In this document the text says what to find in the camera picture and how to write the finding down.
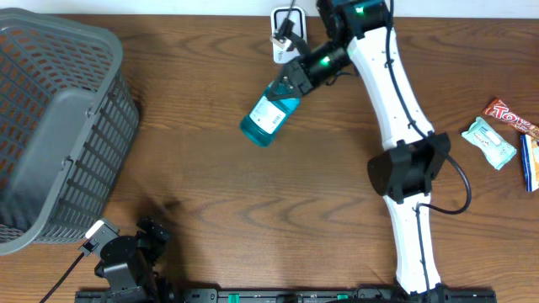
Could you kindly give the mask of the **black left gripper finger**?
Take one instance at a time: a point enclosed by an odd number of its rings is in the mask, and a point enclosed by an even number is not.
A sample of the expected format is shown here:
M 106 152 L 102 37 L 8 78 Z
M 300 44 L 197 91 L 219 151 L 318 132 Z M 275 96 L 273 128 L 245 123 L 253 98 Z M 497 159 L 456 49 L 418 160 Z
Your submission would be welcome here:
M 158 224 L 148 216 L 140 218 L 137 221 L 136 226 L 143 231 L 153 231 L 158 228 Z
M 167 229 L 165 229 L 162 225 L 155 223 L 152 226 L 152 234 L 153 236 L 161 243 L 166 244 L 168 240 L 170 239 L 170 233 Z

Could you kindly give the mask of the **teal mouthwash bottle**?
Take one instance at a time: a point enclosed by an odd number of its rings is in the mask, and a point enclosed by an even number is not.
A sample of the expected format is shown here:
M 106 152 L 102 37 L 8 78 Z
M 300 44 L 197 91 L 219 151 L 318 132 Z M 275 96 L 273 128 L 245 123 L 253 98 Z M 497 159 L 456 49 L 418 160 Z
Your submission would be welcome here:
M 262 147 L 267 147 L 273 142 L 281 126 L 301 104 L 299 98 L 269 101 L 267 94 L 272 84 L 271 82 L 263 91 L 259 101 L 239 126 L 249 140 Z

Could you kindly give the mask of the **teal wet wipes pack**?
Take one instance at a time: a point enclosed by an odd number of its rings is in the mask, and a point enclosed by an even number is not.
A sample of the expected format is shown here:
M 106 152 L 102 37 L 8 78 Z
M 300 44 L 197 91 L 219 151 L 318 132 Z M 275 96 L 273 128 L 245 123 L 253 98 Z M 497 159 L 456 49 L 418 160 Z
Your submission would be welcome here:
M 516 149 L 481 117 L 477 117 L 461 136 L 478 147 L 496 170 L 500 170 L 516 154 Z

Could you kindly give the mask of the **orange red snack bar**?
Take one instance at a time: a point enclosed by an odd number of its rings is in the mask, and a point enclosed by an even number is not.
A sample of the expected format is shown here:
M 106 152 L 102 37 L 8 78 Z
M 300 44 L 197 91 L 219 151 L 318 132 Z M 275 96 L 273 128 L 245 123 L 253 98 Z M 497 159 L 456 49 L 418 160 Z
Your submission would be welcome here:
M 531 122 L 521 118 L 518 114 L 515 114 L 510 110 L 510 107 L 499 98 L 494 99 L 483 110 L 483 113 L 511 125 L 523 134 L 538 139 L 538 126 L 533 125 Z

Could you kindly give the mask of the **yellow snack bag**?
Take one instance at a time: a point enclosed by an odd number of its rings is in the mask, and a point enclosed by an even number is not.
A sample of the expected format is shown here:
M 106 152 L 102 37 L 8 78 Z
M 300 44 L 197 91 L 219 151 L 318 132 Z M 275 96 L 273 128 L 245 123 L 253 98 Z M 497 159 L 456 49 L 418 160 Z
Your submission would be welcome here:
M 539 181 L 538 139 L 529 135 L 521 135 L 520 142 L 526 191 L 533 192 L 538 189 Z

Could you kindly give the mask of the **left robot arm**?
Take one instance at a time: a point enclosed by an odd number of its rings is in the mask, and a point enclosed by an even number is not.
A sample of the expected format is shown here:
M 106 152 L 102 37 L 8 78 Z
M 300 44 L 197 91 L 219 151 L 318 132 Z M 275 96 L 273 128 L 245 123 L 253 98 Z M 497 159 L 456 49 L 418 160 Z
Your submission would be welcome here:
M 96 231 L 100 262 L 95 274 L 108 281 L 113 302 L 173 302 L 173 287 L 153 269 L 170 234 L 149 217 L 142 217 L 136 225 L 139 231 L 134 236 L 120 236 L 108 225 Z

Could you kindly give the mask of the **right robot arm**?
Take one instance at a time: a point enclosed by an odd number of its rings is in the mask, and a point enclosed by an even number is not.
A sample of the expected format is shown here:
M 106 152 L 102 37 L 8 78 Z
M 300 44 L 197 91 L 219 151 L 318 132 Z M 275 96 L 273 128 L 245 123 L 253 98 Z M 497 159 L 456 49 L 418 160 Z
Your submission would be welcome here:
M 383 152 L 367 163 L 372 187 L 391 216 L 397 249 L 396 280 L 409 295 L 440 284 L 430 238 L 432 182 L 451 143 L 438 134 L 419 107 L 399 55 L 392 10 L 383 1 L 319 1 L 328 42 L 304 47 L 285 21 L 274 44 L 299 47 L 265 93 L 283 104 L 307 96 L 347 66 L 365 84 L 375 111 Z

